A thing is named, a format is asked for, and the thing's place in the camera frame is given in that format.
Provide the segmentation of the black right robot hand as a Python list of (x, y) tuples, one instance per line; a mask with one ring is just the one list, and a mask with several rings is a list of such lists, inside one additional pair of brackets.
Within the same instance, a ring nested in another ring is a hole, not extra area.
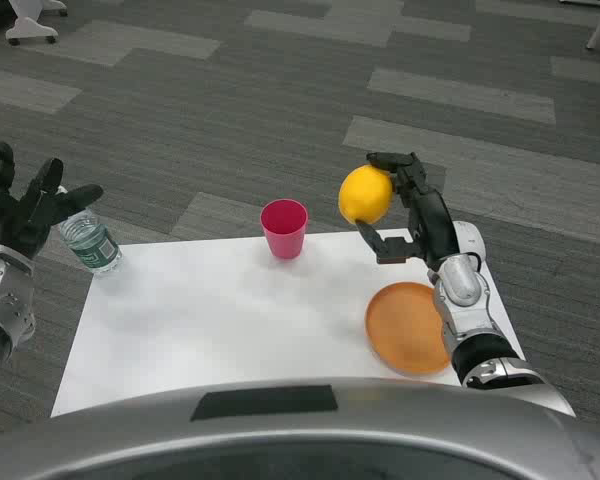
[(356, 227), (376, 261), (398, 264), (419, 258), (438, 271), (446, 258), (460, 253), (460, 247), (449, 210), (440, 192), (427, 182), (421, 161), (415, 153), (388, 152), (369, 153), (366, 160), (390, 174), (393, 191), (408, 210), (407, 229), (412, 238), (383, 238), (372, 225), (358, 220)]

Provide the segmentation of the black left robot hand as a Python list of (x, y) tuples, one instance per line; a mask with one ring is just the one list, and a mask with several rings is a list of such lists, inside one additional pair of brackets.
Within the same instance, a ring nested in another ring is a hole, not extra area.
[(43, 248), (53, 226), (102, 197), (104, 190), (96, 184), (60, 192), (63, 173), (63, 162), (51, 158), (30, 181), (24, 195), (13, 197), (14, 154), (8, 143), (0, 141), (0, 245), (32, 259)]

